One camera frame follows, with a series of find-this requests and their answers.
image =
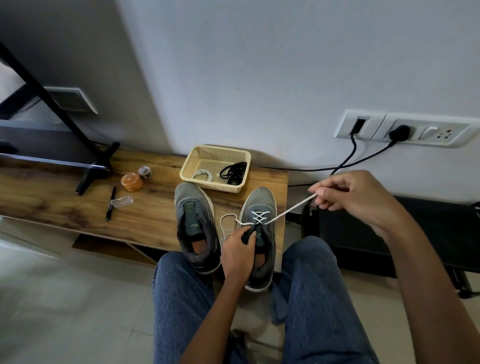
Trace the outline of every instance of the orange jar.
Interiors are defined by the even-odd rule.
[[[128,192],[135,192],[142,188],[143,182],[138,173],[129,172],[121,178],[121,184]]]

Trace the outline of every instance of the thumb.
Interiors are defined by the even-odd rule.
[[[319,187],[315,193],[318,197],[327,200],[329,202],[338,202],[341,203],[343,199],[346,197],[348,192],[342,192],[336,190],[335,188],[328,188],[328,187]]]
[[[257,241],[257,232],[254,231],[251,235],[250,235],[250,238],[248,238],[248,248],[250,250],[254,250],[255,249],[255,242]]]

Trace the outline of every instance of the hand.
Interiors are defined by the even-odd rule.
[[[251,226],[244,226],[233,231],[227,236],[222,245],[222,262],[225,281],[234,280],[241,287],[245,286],[248,277],[252,272],[253,261],[255,258],[256,233],[253,232],[248,239],[248,245],[241,241],[244,233],[250,230]]]
[[[403,206],[366,170],[334,174],[309,189],[314,204],[336,211],[344,208],[386,239],[391,229],[412,218]]]

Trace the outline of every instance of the shoelace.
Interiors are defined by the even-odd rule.
[[[281,218],[282,216],[284,216],[285,214],[289,213],[291,210],[297,208],[298,206],[304,204],[305,202],[311,200],[312,198],[316,197],[317,194],[313,194],[311,195],[310,197],[307,197],[306,199],[304,199],[303,201],[300,201],[299,203],[297,203],[295,206],[289,208],[287,211],[285,212],[282,212],[280,215],[278,215],[276,218],[273,218],[271,219],[269,222],[266,222],[264,225],[268,225],[268,224],[271,224],[272,222],[274,222],[275,220],[277,220],[278,218]],[[269,214],[270,211],[264,211],[264,212],[255,212],[255,211],[252,211],[252,213],[255,215],[255,217],[253,218],[254,220],[256,220],[257,222],[259,222],[260,224],[262,224],[263,220],[265,220],[267,218],[267,216],[265,216],[266,214]],[[223,233],[223,240],[225,240],[227,238],[227,235],[225,234],[225,230],[223,229],[223,226],[222,226],[222,220],[224,217],[226,216],[235,216],[235,222],[238,223],[240,226],[245,226],[245,225],[253,225],[254,223],[253,222],[241,222],[240,220],[238,220],[238,217],[236,214],[225,214],[223,215],[221,218],[220,218],[220,229],[222,229],[222,233]]]

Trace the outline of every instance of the basket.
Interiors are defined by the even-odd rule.
[[[180,178],[184,181],[193,182],[201,188],[237,194],[247,180],[251,159],[252,155],[245,150],[222,148],[220,146],[196,146],[188,154],[185,163],[183,163]],[[247,162],[243,181],[236,186],[227,184],[227,180],[220,177],[220,171],[238,162]],[[209,176],[206,174],[200,174],[192,178],[197,170],[210,171],[212,173],[212,181],[208,181]]]

